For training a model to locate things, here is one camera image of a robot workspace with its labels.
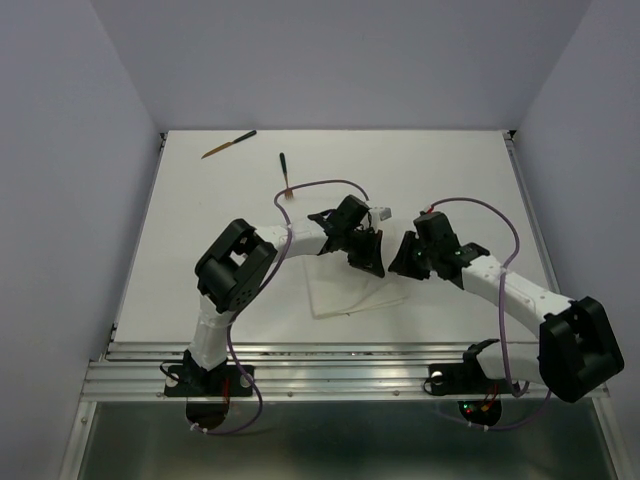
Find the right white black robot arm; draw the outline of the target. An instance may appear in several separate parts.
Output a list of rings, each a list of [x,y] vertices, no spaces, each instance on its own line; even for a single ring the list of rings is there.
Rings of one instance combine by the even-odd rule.
[[[512,317],[537,339],[517,347],[509,361],[498,339],[471,345],[458,363],[430,369],[429,392],[436,396],[480,393],[492,384],[506,392],[515,381],[546,386],[574,403],[619,374],[624,359],[601,303],[573,300],[506,270],[485,248],[451,237],[428,243],[404,234],[390,271],[425,280],[431,274],[492,303],[501,319]]]

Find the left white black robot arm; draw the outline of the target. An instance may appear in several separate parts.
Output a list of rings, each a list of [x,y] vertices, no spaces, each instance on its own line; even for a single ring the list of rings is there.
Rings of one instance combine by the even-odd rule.
[[[229,328],[285,260],[341,251],[348,264],[382,278],[383,231],[359,220],[333,224],[320,214],[286,226],[254,227],[233,220],[195,266],[200,311],[183,355],[185,381],[199,393],[215,392],[227,362]]]

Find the white cloth napkin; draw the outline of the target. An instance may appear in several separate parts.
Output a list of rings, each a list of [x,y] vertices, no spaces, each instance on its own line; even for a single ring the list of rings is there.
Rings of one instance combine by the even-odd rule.
[[[391,277],[351,267],[343,253],[303,258],[312,316],[327,319],[399,305],[409,298]]]

